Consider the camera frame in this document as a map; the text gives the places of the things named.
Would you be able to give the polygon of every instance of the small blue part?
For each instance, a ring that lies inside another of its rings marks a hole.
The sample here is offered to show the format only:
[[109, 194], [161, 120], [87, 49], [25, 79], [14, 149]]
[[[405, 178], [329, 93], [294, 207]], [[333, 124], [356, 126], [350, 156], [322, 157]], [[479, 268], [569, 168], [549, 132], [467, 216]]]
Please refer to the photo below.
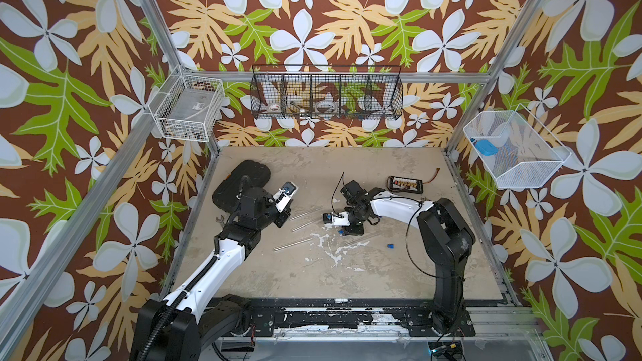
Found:
[[499, 151], [489, 140], [473, 141], [473, 145], [484, 156], [493, 156]]

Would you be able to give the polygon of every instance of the white paint stain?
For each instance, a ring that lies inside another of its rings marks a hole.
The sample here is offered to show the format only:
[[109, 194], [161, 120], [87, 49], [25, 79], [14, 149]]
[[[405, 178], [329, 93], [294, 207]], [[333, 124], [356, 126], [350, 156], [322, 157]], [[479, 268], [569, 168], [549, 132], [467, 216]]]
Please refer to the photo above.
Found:
[[[370, 243], [370, 241], [366, 241], [366, 242], [360, 242], [360, 243], [355, 244], [355, 245], [346, 245], [346, 246], [343, 246], [343, 247], [339, 247], [334, 251], [334, 254], [333, 254], [332, 253], [331, 243], [336, 241], [336, 237], [337, 237], [336, 235], [333, 235], [332, 237], [330, 237], [329, 234], [326, 234], [326, 235], [322, 236], [322, 235], [319, 235], [317, 233], [311, 233], [310, 235], [319, 237], [319, 242], [318, 242], [317, 246], [321, 247], [324, 250], [325, 254], [328, 255], [330, 258], [332, 258], [332, 260], [334, 261], [334, 265], [332, 267], [336, 267], [339, 264], [339, 262], [341, 261], [341, 259], [343, 259], [343, 255], [347, 255], [347, 250], [348, 249], [355, 249], [357, 247], [365, 246], [365, 245], [368, 245]], [[329, 251], [327, 251], [325, 249], [325, 247], [324, 247], [324, 243], [325, 243], [325, 239], [326, 238], [328, 238], [328, 243], [327, 243], [328, 248], [327, 248], [327, 250], [329, 250]]]

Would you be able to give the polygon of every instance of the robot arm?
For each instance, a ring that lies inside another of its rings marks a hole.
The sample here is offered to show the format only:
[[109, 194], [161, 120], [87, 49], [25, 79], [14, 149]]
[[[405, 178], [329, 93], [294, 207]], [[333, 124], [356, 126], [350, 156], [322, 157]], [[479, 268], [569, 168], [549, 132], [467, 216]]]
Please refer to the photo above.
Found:
[[149, 300], [140, 309], [130, 361], [198, 359], [201, 349], [222, 334], [247, 329], [249, 301], [228, 295], [217, 307], [206, 307], [259, 243], [261, 230], [272, 223], [281, 227], [287, 221], [298, 188], [286, 182], [270, 195], [262, 188], [245, 188], [244, 183], [242, 180], [237, 209], [214, 238], [212, 253], [162, 302]]
[[435, 275], [429, 275], [436, 278], [432, 328], [439, 334], [456, 329], [467, 315], [463, 301], [463, 273], [475, 235], [453, 203], [445, 198], [437, 202], [417, 202], [381, 188], [368, 192], [354, 180], [341, 189], [341, 194], [348, 204], [345, 211], [326, 213], [323, 220], [325, 225], [341, 227], [344, 235], [362, 235], [365, 221], [382, 217], [409, 223], [419, 229], [426, 252], [435, 263]]

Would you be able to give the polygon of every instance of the white wire basket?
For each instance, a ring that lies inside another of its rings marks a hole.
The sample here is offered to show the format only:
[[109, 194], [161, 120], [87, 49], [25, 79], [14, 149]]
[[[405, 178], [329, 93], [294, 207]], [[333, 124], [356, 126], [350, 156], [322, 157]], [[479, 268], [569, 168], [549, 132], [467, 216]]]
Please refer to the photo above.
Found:
[[[518, 110], [492, 110], [480, 112], [463, 128], [498, 189], [541, 188], [571, 156], [571, 150], [526, 112], [534, 126]], [[558, 146], [551, 148], [538, 131], [546, 131]]]
[[165, 138], [207, 142], [220, 112], [225, 93], [223, 82], [204, 76], [181, 75], [154, 113]]

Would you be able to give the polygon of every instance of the black cable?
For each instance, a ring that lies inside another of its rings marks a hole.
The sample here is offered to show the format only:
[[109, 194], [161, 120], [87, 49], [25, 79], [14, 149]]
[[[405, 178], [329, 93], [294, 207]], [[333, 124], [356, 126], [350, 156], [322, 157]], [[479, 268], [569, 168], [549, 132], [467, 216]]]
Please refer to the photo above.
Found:
[[417, 270], [418, 270], [418, 271], [420, 271], [421, 273], [425, 274], [426, 276], [434, 277], [434, 278], [436, 278], [436, 279], [450, 279], [450, 278], [451, 278], [451, 276], [435, 276], [434, 274], [430, 274], [430, 273], [428, 273], [427, 271], [425, 271], [425, 270], [421, 269], [421, 268], [420, 268], [420, 267], [415, 263], [415, 261], [412, 259], [412, 256], [410, 255], [410, 250], [408, 249], [408, 231], [410, 230], [410, 224], [412, 223], [412, 220], [415, 218], [415, 215], [416, 215], [416, 214], [417, 214], [417, 212], [419, 212], [420, 210], [421, 210], [421, 206], [419, 206], [419, 208], [418, 208], [418, 209], [413, 213], [412, 217], [411, 217], [411, 218], [410, 218], [410, 220], [408, 221], [408, 225], [406, 226], [406, 253], [408, 254], [408, 258], [410, 259], [410, 261], [412, 262], [412, 264], [415, 266], [415, 268], [417, 268]]
[[336, 194], [336, 190], [339, 188], [339, 184], [341, 184], [341, 181], [343, 181], [343, 186], [345, 187], [345, 180], [343, 180], [343, 175], [344, 174], [345, 174], [345, 172], [341, 173], [341, 177], [339, 177], [339, 181], [336, 182], [336, 187], [334, 187], [334, 191], [332, 193], [332, 198], [330, 198], [330, 206], [332, 206], [332, 212], [333, 212], [334, 216], [336, 216], [336, 217], [338, 217], [340, 219], [343, 219], [343, 216], [341, 216], [341, 214], [338, 214], [334, 210], [334, 194]]
[[216, 347], [216, 342], [212, 343], [212, 348], [221, 361], [229, 361], [229, 359], [221, 353], [221, 350]]
[[169, 323], [170, 318], [174, 316], [174, 311], [176, 308], [179, 306], [181, 301], [185, 299], [185, 297], [188, 296], [189, 291], [194, 288], [194, 286], [205, 276], [205, 274], [214, 266], [214, 263], [218, 259], [218, 253], [220, 250], [220, 243], [218, 242], [218, 237], [214, 237], [214, 256], [212, 259], [210, 259], [209, 262], [207, 262], [206, 266], [201, 269], [201, 271], [192, 279], [192, 281], [189, 282], [187, 287], [183, 289], [183, 291], [180, 292], [178, 297], [172, 302], [172, 305], [169, 306], [169, 308], [165, 309], [163, 312], [162, 316], [158, 320], [158, 323], [154, 326], [154, 329], [151, 331], [149, 334], [149, 338], [147, 339], [147, 342], [145, 343], [145, 347], [142, 348], [140, 353], [138, 353], [138, 357], [136, 357], [137, 361], [145, 361], [147, 359], [147, 356], [149, 355], [149, 351], [151, 350], [151, 346], [154, 344], [156, 341], [156, 338], [158, 337], [158, 334], [161, 332], [161, 330]]

